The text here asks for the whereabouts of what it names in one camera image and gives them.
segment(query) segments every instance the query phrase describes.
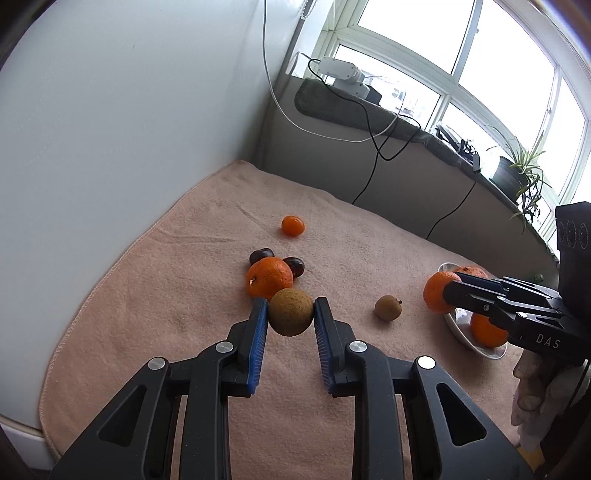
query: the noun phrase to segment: black cable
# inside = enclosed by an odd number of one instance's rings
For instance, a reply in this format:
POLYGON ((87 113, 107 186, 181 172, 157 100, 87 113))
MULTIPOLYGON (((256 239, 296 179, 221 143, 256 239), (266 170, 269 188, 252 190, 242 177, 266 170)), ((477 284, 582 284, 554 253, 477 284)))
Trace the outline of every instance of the black cable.
POLYGON ((585 380, 585 376, 587 375, 587 371, 589 370, 589 364, 591 364, 591 361, 587 360, 587 365, 585 365, 585 368, 583 369, 583 374, 581 375, 581 378, 579 378, 577 388, 574 389, 573 395, 570 397, 569 402, 566 404, 566 408, 564 409, 565 411, 572 405, 574 398, 577 396, 577 393, 579 393, 579 389, 581 388, 583 380, 585 380))
POLYGON ((363 109, 363 112, 365 114, 365 121, 367 122, 369 136, 371 137, 371 140, 372 140, 372 142, 374 144, 374 147, 375 147, 376 155, 375 155, 374 167, 373 167, 373 169, 371 171, 371 175, 369 176, 369 179, 368 179, 367 183, 365 184, 365 187, 363 187, 363 189, 361 190, 361 192, 359 192, 359 194, 355 197, 355 200, 353 200, 351 202, 351 205, 354 205, 355 202, 357 202, 357 200, 359 199, 359 197, 361 197, 361 195, 363 194, 363 192, 365 192, 365 190, 367 190, 367 188, 369 187, 369 184, 370 184, 372 178, 374 177, 375 170, 376 170, 376 168, 378 166, 378 158, 379 157, 382 157, 382 159, 384 161, 391 161, 391 160, 395 159, 397 156, 399 156, 404 151, 404 149, 413 140, 413 138, 417 135, 417 133, 419 133, 423 129, 423 127, 421 127, 421 124, 416 119, 414 119, 413 117, 408 116, 408 115, 402 115, 402 114, 399 113, 397 115, 396 119, 394 120, 394 122, 392 123, 392 130, 389 133, 386 134, 386 138, 384 139, 384 141, 382 142, 382 144, 378 147, 378 144, 375 141, 374 133, 372 132, 371 124, 369 122, 369 113, 368 113, 367 109, 365 108, 365 105, 362 104, 361 102, 358 102, 357 100, 353 100, 351 98, 347 98, 347 97, 344 97, 344 96, 339 95, 338 93, 336 93, 334 89, 332 89, 330 86, 328 86, 326 84, 326 82, 323 80, 323 78, 320 75, 318 75, 314 70, 312 70, 311 64, 312 64, 313 61, 320 61, 320 60, 319 59, 310 59, 308 61, 308 69, 311 71, 312 75, 314 75, 316 78, 318 78, 322 82, 322 84, 326 88, 328 88, 328 90, 329 90, 330 93, 332 93, 333 95, 336 95, 340 99, 346 100, 347 102, 356 103, 357 105, 359 105, 363 109), (400 118, 400 117, 408 118, 408 119, 413 120, 414 122, 416 122, 417 123, 417 129, 414 131, 414 133, 410 136, 410 138, 407 140, 407 142, 402 146, 402 148, 400 150, 398 150, 394 155, 392 155, 392 157, 386 158, 386 157, 384 157, 382 155, 382 148, 384 147, 384 145, 386 144, 386 142, 388 141, 388 139, 390 138, 390 136, 396 130, 396 125, 398 124, 398 118, 400 118))
POLYGON ((460 205, 458 205, 457 207, 455 207, 451 212, 449 212, 447 215, 442 216, 437 222, 435 222, 435 224, 431 227, 431 230, 429 230, 429 233, 427 234, 427 236, 425 237, 425 240, 429 240, 429 236, 433 233, 433 230, 435 229, 435 227, 437 226, 437 224, 439 222, 441 222, 442 220, 446 219, 447 217, 449 217, 452 213, 454 213, 456 210, 458 210, 459 207, 461 207, 464 202, 466 201, 466 199, 468 198, 468 195, 471 194, 472 190, 474 189, 474 187, 476 186, 476 180, 474 180, 474 183, 472 184, 472 187, 470 187, 470 190, 468 190, 468 193, 466 193, 466 196, 464 197, 464 199, 460 202, 460 205))

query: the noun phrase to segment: gloved hand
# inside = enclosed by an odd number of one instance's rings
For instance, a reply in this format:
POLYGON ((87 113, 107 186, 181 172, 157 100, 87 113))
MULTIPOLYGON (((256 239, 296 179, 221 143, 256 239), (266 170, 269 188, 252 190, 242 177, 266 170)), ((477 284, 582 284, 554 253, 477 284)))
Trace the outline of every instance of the gloved hand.
MULTIPOLYGON (((519 426, 521 446, 533 452, 548 433, 557 415, 569 405, 588 361, 580 367, 563 368, 553 358, 524 350, 513 376, 519 386, 513 396, 511 424, 519 426)), ((587 391, 591 369, 569 406, 576 404, 587 391)))

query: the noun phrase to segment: silver screw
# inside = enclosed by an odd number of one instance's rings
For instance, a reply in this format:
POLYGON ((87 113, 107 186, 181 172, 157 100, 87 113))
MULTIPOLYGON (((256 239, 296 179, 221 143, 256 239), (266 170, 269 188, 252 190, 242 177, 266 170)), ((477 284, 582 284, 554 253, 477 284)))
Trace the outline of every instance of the silver screw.
POLYGON ((216 350, 220 353, 228 353, 234 350, 234 346, 230 342, 219 342, 216 345, 216 350))
POLYGON ((424 355, 420 356, 417 360, 418 366, 424 368, 425 370, 431 370, 435 367, 435 360, 430 356, 424 355))
POLYGON ((354 352, 361 353, 365 352, 368 349, 368 346, 361 340, 355 340, 349 344, 349 348, 354 352))
POLYGON ((148 368, 150 370, 160 370, 164 365, 166 365, 166 361, 160 356, 154 357, 148 362, 148 368))

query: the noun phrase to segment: white window frame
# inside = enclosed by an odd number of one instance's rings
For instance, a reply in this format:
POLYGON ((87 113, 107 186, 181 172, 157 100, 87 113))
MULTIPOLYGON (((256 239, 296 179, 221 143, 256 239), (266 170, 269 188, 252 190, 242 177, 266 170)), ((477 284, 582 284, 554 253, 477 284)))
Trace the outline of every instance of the white window frame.
MULTIPOLYGON (((496 115, 459 84, 460 76, 466 65, 477 32, 483 0, 475 0, 473 3, 462 46, 451 74, 404 45, 360 27, 358 25, 359 19, 368 1, 335 0, 314 48, 314 58, 334 56, 339 46, 343 45, 380 60, 425 84, 440 95, 428 124, 423 125, 427 131, 430 131, 436 123, 441 121, 447 107, 450 103, 453 103, 499 145, 503 145, 504 140, 498 131, 507 138, 515 138, 496 115)), ((543 149, 554 118, 563 79, 569 85, 584 117, 579 149, 562 190, 556 192, 552 187, 546 185, 542 189, 543 199, 550 207, 551 213, 545 220, 542 219, 538 231, 542 238, 548 241, 556 230, 554 209, 557 205, 572 200, 591 153, 591 126, 589 124, 591 118, 591 98, 589 95, 589 92, 591 92, 591 72, 570 46, 567 38, 531 4, 522 0, 495 1, 533 38, 554 66, 554 79, 550 98, 539 130, 539 132, 544 131, 541 148, 543 149), (559 64, 555 58, 560 58, 561 63, 559 64)))

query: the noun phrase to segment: gray fabric on window sill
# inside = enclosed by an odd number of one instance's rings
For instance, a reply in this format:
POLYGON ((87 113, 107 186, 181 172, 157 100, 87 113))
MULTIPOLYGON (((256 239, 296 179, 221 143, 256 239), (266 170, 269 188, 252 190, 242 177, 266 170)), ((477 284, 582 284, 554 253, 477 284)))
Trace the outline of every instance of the gray fabric on window sill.
MULTIPOLYGON (((373 103, 360 100, 342 90, 339 90, 339 95, 363 103, 368 111, 369 123, 372 127, 372 133, 378 134, 384 130, 394 119, 394 114, 373 103)), ((355 105, 353 102, 348 102, 329 92, 329 90, 316 79, 305 79, 294 98, 295 107, 303 115, 325 120, 344 127, 358 128, 360 130, 368 131, 365 115, 361 107, 355 105)), ((503 203, 512 213, 518 213, 517 205, 511 201, 499 188, 489 179, 479 173, 472 171, 472 165, 464 158, 454 152, 447 143, 439 140, 434 135, 431 135, 425 130, 417 132, 418 126, 412 121, 407 121, 404 118, 398 118, 386 134, 398 140, 411 140, 412 143, 422 144, 429 152, 435 155, 439 160, 458 168, 468 178, 475 180, 484 188, 489 190, 501 203, 503 203)), ((550 254, 556 261, 558 259, 554 252, 546 244, 540 234, 527 223, 529 230, 536 237, 536 239, 544 245, 548 254, 550 254)))

